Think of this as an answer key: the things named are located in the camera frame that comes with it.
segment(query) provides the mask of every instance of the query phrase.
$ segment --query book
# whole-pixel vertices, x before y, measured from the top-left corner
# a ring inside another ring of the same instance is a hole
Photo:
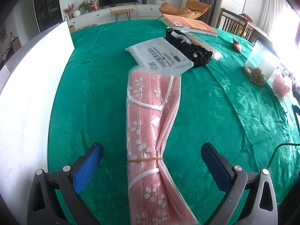
[[[209,25],[200,20],[188,19],[180,16],[164,14],[161,21],[172,29],[184,30],[193,33],[217,37],[218,33]]]

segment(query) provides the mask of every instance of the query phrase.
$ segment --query metal screw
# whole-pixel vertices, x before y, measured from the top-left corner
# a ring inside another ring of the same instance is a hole
[[[265,168],[262,170],[262,173],[263,173],[264,175],[269,175],[268,169],[265,169]]]
[[[36,171],[36,174],[37,175],[41,175],[43,173],[43,170],[42,169],[38,169],[37,171]]]
[[[62,170],[63,170],[64,172],[70,171],[70,169],[71,169],[71,167],[70,167],[69,165],[64,166],[64,167],[62,168]]]
[[[239,165],[234,166],[234,169],[235,169],[235,171],[237,171],[237,172],[240,172],[240,171],[243,170],[242,167],[239,166]]]

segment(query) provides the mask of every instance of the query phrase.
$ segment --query cardboard box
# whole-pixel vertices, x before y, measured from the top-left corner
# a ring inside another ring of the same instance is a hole
[[[70,31],[70,34],[75,32],[75,26],[74,25],[69,26],[69,31]]]

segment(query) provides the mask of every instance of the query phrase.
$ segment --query picture on wall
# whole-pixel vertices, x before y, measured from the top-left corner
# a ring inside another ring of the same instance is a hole
[[[0,42],[1,42],[1,44],[5,41],[6,38],[7,38],[6,29],[0,30]]]

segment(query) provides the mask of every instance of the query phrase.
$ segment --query black cable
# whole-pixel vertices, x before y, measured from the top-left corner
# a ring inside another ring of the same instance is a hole
[[[272,160],[273,160],[273,158],[274,158],[274,156],[275,156],[275,154],[276,154],[276,151],[277,151],[278,148],[281,147],[281,146],[300,146],[300,144],[282,143],[282,144],[278,145],[278,146],[275,148],[274,152],[273,152],[273,155],[272,155],[272,157],[271,157],[271,159],[270,159],[270,161],[269,161],[269,164],[267,165],[267,168],[270,167],[271,162],[272,162]]]

